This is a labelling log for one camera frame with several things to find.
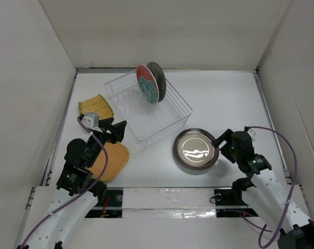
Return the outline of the brown-rimmed cream plate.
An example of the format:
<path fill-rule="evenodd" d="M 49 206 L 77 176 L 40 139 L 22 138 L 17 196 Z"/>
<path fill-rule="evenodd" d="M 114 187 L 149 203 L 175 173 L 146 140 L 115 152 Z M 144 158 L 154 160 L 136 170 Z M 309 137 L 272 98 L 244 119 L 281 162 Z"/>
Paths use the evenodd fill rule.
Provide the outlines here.
<path fill-rule="evenodd" d="M 173 144 L 175 160 L 184 168 L 208 170 L 219 158 L 219 149 L 213 146 L 215 137 L 206 130 L 190 128 L 180 132 Z"/>

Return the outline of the teal and red floral plate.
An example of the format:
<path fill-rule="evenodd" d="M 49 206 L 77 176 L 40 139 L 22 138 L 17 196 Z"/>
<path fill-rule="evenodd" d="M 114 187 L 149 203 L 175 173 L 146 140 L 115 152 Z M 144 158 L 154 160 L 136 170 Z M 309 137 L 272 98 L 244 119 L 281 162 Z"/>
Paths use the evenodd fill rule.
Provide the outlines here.
<path fill-rule="evenodd" d="M 150 104 L 156 104 L 159 101 L 159 89 L 151 71 L 145 65 L 138 65 L 136 78 L 139 88 L 147 101 Z"/>

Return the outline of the grey reindeer plate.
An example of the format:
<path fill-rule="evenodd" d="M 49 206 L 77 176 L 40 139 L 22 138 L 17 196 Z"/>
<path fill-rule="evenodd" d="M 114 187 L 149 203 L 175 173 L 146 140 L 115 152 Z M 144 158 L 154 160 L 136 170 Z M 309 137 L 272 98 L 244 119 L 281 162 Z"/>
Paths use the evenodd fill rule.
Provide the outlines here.
<path fill-rule="evenodd" d="M 165 98 L 166 89 L 167 89 L 166 78 L 165 78 L 164 72 L 162 68 L 156 62 L 149 62 L 146 66 L 155 77 L 158 90 L 159 90 L 158 102 L 161 102 Z"/>

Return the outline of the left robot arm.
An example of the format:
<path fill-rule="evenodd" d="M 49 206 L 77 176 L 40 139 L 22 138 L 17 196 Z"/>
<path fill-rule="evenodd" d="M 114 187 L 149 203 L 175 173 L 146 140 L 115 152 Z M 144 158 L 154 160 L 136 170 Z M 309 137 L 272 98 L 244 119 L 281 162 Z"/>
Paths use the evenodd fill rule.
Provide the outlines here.
<path fill-rule="evenodd" d="M 113 118 L 99 120 L 86 115 L 77 121 L 90 137 L 68 143 L 47 214 L 18 248 L 66 248 L 89 211 L 107 200 L 107 185 L 100 181 L 109 162 L 105 145 L 123 140 L 127 122 L 114 124 Z"/>

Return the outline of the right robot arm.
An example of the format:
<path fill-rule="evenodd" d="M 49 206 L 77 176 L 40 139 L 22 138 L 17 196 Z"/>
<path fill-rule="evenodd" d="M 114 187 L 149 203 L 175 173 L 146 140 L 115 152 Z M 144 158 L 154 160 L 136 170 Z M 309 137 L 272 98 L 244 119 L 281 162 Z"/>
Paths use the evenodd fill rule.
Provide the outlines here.
<path fill-rule="evenodd" d="M 245 174 L 221 198 L 250 206 L 274 232 L 272 240 L 279 248 L 314 248 L 314 220 L 292 200 L 294 186 L 285 190 L 268 160 L 255 153 L 250 129 L 227 129 L 212 141 L 213 147 Z"/>

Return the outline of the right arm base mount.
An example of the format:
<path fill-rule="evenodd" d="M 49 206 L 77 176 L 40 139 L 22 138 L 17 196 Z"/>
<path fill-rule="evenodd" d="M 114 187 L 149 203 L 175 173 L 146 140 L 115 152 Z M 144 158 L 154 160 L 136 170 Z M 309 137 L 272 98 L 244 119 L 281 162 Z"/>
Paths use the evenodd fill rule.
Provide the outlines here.
<path fill-rule="evenodd" d="M 250 206 L 234 197 L 230 188 L 215 189 L 210 201 L 215 204 L 217 218 L 258 217 Z"/>

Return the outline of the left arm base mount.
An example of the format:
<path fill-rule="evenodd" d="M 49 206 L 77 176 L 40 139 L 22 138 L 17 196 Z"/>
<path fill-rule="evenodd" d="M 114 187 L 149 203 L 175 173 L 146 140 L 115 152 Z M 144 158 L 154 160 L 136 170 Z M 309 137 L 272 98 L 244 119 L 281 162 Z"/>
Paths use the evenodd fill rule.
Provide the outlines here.
<path fill-rule="evenodd" d="M 86 218 L 122 218 L 123 188 L 109 188 L 103 203 L 98 203 Z"/>

